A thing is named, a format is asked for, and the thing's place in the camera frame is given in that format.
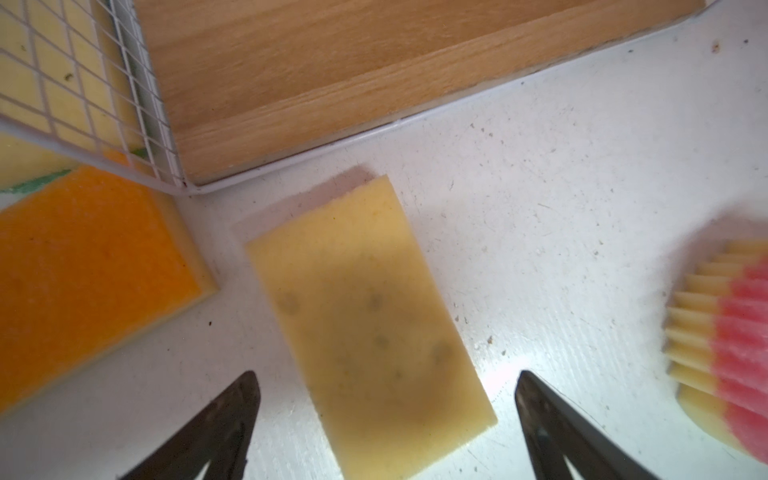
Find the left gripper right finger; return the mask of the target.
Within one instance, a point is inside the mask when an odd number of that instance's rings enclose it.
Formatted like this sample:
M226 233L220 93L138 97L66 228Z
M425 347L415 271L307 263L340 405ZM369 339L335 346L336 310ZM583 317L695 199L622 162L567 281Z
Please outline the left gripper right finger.
M600 433L533 372L523 370L515 402L538 479L653 480L656 476Z

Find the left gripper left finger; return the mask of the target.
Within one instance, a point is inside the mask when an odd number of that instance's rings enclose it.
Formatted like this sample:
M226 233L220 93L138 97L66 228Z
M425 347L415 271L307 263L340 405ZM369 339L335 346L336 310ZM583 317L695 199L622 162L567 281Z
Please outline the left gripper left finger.
M241 479L261 403L254 371L243 372L125 479Z

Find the pale yellow sponge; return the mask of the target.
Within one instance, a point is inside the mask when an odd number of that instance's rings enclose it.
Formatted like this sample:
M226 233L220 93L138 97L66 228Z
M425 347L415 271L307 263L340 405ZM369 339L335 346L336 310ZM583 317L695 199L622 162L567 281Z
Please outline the pale yellow sponge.
M387 177L246 251L345 478L409 478L496 423Z

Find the orange sponge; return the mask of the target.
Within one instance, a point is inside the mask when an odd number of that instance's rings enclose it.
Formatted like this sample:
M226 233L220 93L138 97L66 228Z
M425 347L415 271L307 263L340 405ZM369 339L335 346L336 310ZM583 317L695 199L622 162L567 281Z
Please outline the orange sponge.
M211 296L173 200L81 167L1 212L1 409Z

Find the white wire wooden shelf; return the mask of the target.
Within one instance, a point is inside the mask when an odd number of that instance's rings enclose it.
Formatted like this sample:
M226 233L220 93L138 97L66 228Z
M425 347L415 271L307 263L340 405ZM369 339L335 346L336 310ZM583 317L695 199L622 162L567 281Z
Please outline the white wire wooden shelf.
M703 1L112 1L150 170L1 119L1 185L89 164L172 194L685 20Z

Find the yellow sponge green back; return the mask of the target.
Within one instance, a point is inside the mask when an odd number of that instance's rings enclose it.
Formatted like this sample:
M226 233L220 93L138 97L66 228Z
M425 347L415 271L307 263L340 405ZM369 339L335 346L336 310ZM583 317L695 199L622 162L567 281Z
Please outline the yellow sponge green back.
M1 119L143 173L145 137L112 1L1 4Z

